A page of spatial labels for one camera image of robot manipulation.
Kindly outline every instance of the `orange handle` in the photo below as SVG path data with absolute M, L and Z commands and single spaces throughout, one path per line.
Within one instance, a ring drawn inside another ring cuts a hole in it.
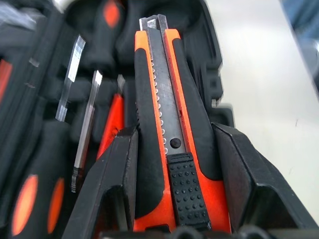
M 124 99 L 120 94 L 115 94 L 106 121 L 102 141 L 98 151 L 97 160 L 110 146 L 116 134 L 124 128 Z

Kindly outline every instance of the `white surface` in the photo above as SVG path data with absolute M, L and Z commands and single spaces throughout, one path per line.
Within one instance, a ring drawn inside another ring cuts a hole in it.
M 223 67 L 222 103 L 319 224 L 319 102 L 277 0 L 207 0 Z

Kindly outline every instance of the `tool kit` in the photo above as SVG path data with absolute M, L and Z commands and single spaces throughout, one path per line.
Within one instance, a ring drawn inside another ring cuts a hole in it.
M 1 239 L 318 238 L 217 107 L 204 0 L 6 0 L 0 12 Z

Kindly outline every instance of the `black tool case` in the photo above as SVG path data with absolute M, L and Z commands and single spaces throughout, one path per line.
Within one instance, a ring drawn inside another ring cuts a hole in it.
M 3 31 L 8 32 L 7 35 L 1 35 L 0 39 L 16 36 L 14 40 L 7 42 L 0 40 L 0 44 L 4 42 L 3 46 L 0 45 L 0 60 L 5 62 L 6 66 L 12 67 L 0 102 L 0 238 L 5 239 L 9 234 L 19 188 L 27 176 L 26 171 L 32 164 L 32 157 L 39 144 L 47 138 L 41 136 L 44 127 L 55 118 L 73 44 L 79 34 L 86 40 L 76 80 L 71 86 L 65 120 L 70 128 L 65 153 L 67 178 L 61 214 L 53 232 L 54 238 L 61 238 L 77 198 L 70 190 L 71 175 L 94 71 L 88 63 L 87 49 L 91 47 L 96 12 L 102 2 L 76 1 L 64 14 L 50 2 L 7 2 L 17 8 L 34 7 L 40 10 L 44 17 L 37 22 L 35 31 L 10 25 L 0 26 L 0 34 Z M 127 13 L 130 4 L 125 1 L 123 5 Z M 233 126 L 231 110 L 212 107 L 212 102 L 219 101 L 223 94 L 219 77 L 222 58 L 205 1 L 166 1 L 165 4 L 148 9 L 143 16 L 154 14 L 166 15 L 169 28 L 179 31 L 188 66 L 211 122 Z M 135 29 L 131 29 L 133 32 L 139 30 L 138 19 L 136 21 L 133 24 Z M 118 91 L 117 74 L 123 74 L 126 80 L 123 91 L 125 127 L 137 125 L 134 35 L 124 37 L 123 34 L 125 32 L 120 34 L 114 46 L 115 67 L 112 72 L 103 74 L 96 98 L 85 174 L 96 160 L 111 101 Z M 0 68 L 0 79 L 3 80 L 8 70 L 1 70 L 3 68 Z

